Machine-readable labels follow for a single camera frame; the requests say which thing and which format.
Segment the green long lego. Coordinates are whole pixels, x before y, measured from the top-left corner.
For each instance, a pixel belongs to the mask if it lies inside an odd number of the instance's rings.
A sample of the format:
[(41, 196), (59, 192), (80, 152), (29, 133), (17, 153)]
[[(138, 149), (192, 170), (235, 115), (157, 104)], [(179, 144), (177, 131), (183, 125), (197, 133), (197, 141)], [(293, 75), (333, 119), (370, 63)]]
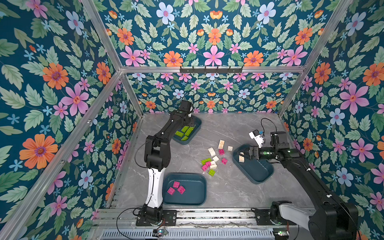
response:
[(193, 132), (193, 130), (194, 130), (194, 127), (190, 127), (190, 128), (185, 132), (185, 135), (189, 137), (189, 136), (191, 135), (191, 133)]
[(180, 138), (182, 138), (182, 137), (184, 136), (184, 133), (182, 133), (182, 132), (180, 132), (180, 131), (177, 131), (177, 132), (175, 133), (175, 135), (178, 136), (178, 137), (180, 137)]
[(181, 139), (181, 141), (187, 141), (189, 139), (189, 137), (188, 136), (183, 136), (183, 138)]

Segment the pink lego mid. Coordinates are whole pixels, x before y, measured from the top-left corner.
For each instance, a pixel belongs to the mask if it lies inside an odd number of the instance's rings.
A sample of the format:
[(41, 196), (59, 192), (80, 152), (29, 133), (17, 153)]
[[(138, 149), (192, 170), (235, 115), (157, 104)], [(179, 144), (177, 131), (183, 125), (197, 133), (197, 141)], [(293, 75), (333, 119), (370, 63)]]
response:
[(180, 187), (180, 183), (179, 182), (174, 182), (173, 183), (173, 188), (178, 189), (179, 187)]

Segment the pink small lego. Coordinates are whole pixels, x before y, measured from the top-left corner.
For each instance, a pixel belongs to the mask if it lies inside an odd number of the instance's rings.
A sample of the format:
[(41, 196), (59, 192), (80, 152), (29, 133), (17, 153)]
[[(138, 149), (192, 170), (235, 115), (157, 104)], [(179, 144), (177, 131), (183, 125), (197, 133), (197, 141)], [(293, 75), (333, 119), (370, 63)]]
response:
[(183, 195), (185, 191), (186, 191), (186, 189), (185, 189), (183, 186), (180, 186), (180, 187), (178, 188), (178, 192), (179, 192), (181, 195)]

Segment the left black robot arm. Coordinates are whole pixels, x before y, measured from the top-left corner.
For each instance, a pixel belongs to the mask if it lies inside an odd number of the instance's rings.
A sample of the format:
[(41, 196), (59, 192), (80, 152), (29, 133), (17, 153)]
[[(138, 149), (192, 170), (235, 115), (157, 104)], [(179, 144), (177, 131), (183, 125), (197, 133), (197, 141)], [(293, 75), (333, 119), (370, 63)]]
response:
[(185, 127), (192, 126), (193, 104), (182, 100), (177, 110), (170, 113), (166, 124), (145, 142), (144, 161), (149, 173), (147, 199), (143, 205), (142, 218), (158, 223), (163, 219), (163, 180), (165, 170), (171, 161), (170, 142), (175, 133)]

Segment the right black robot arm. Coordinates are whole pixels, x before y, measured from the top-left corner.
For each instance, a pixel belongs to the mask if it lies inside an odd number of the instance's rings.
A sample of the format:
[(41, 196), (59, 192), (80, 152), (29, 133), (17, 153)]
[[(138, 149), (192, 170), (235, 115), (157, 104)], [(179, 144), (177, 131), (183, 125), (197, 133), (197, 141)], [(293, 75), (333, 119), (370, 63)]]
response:
[(269, 178), (273, 163), (288, 170), (312, 201), (313, 208), (305, 209), (290, 201), (274, 201), (268, 218), (272, 224), (294, 223), (310, 232), (315, 240), (361, 239), (358, 229), (358, 209), (345, 203), (318, 177), (304, 154), (291, 148), (285, 132), (271, 132), (270, 146), (264, 147), (264, 136), (250, 133), (256, 145), (242, 145), (233, 152), (233, 161), (255, 184)]

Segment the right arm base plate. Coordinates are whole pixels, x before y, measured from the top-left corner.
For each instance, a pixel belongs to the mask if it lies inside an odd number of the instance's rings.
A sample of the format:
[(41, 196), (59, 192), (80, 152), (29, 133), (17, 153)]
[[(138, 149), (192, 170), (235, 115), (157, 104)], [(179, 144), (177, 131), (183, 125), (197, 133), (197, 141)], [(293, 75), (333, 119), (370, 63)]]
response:
[(296, 226), (297, 224), (281, 219), (274, 214), (271, 214), (271, 209), (257, 209), (251, 208), (251, 211), (255, 214), (255, 220), (258, 226)]

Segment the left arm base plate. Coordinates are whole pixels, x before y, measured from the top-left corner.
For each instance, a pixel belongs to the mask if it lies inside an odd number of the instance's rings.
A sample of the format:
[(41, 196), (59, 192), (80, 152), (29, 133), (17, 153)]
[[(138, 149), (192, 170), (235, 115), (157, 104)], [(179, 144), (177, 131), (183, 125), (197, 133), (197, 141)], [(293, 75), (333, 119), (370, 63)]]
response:
[(136, 220), (137, 227), (175, 226), (178, 212), (176, 210), (140, 210)]

